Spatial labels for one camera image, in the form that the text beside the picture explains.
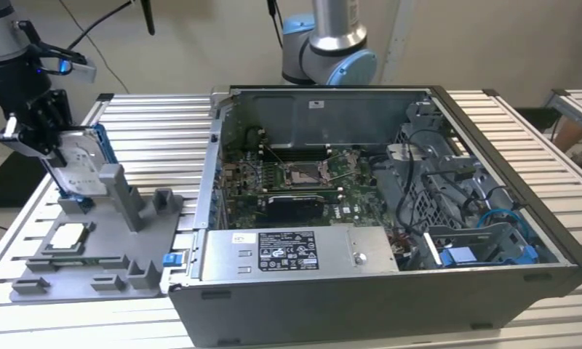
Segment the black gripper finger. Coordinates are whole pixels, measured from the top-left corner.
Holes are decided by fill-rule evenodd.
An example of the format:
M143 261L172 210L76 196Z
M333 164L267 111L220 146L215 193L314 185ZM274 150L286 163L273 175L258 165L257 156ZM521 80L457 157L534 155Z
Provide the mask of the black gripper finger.
M49 90L32 104L31 115L33 129L40 132L44 141L57 145L59 133L69 130L73 125L67 91Z
M48 162L51 167L65 167L59 133L51 129L31 129L11 116L0 131L0 143L24 156Z

